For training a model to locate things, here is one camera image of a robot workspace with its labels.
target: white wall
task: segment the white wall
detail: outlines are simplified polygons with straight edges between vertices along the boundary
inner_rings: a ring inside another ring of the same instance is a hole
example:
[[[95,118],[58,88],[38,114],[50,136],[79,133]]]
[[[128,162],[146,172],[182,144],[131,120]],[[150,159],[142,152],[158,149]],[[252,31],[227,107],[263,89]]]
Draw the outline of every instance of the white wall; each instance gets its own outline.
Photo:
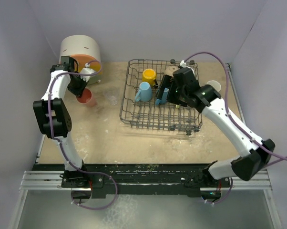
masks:
[[[0,0],[0,229],[6,229],[24,170],[41,134],[32,103],[41,98],[56,59],[26,0]]]
[[[287,0],[268,0],[232,64],[246,123],[287,156]],[[287,229],[287,162],[269,168]]]
[[[212,51],[231,62],[265,0],[29,0],[57,55],[70,35],[93,37],[103,61],[181,60]]]

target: metal wire basket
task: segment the metal wire basket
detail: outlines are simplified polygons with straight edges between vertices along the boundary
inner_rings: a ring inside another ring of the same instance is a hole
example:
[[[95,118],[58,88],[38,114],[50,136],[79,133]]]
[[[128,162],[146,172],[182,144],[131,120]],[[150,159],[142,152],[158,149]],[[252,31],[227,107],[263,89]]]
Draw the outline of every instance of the metal wire basket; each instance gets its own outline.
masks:
[[[180,62],[175,60],[143,60],[134,59],[129,61],[126,71],[126,79],[123,91],[123,99],[120,109],[120,120],[136,128],[171,130],[186,132],[198,132],[202,126],[202,115],[190,107],[176,108],[175,104],[169,102],[155,106],[155,96],[149,102],[135,102],[134,98],[138,91],[139,84],[142,82],[143,70],[152,68],[156,71],[156,79],[160,84],[165,69],[168,66],[179,66]],[[195,71],[198,79],[197,63],[188,62],[188,66]]]

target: wooden table surface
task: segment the wooden table surface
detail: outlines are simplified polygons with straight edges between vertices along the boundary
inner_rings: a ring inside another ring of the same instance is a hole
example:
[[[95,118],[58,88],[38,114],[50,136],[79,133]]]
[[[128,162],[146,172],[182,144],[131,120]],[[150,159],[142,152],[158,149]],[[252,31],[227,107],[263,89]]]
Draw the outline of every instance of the wooden table surface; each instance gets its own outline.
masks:
[[[64,103],[72,117],[72,138],[85,163],[210,163],[237,156],[237,151],[225,135],[210,120],[203,117],[198,133],[186,136],[185,132],[131,128],[120,121],[120,102],[125,83],[127,62],[104,64],[101,83],[89,85],[98,104],[88,108],[66,92]],[[200,84],[217,80],[225,93],[225,73],[214,62],[198,63]],[[103,91],[119,88],[119,102],[110,105]],[[229,86],[229,107],[240,117],[236,99]],[[45,138],[40,164],[63,163],[55,144]]]

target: orange cup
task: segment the orange cup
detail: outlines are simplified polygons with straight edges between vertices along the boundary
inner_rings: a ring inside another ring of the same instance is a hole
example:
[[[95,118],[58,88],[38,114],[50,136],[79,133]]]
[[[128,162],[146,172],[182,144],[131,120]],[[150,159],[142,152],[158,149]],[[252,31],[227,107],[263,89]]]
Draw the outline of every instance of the orange cup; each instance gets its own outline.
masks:
[[[77,101],[83,105],[86,105],[87,107],[93,107],[97,105],[95,97],[93,96],[91,90],[88,88],[84,89],[81,97],[77,97]]]

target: blue mug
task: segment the blue mug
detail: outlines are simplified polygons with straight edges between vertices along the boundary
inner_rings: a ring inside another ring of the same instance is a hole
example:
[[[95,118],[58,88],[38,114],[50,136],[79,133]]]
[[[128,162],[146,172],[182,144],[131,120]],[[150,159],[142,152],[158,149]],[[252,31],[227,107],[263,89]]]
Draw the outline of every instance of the blue mug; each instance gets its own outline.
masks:
[[[160,99],[156,99],[155,105],[158,106],[159,104],[165,104],[167,102],[168,93],[169,93],[169,88],[165,88],[163,96],[162,96],[162,99],[161,100]]]
[[[142,82],[139,85],[138,92],[135,96],[135,102],[148,102],[152,99],[152,89],[148,82]]]

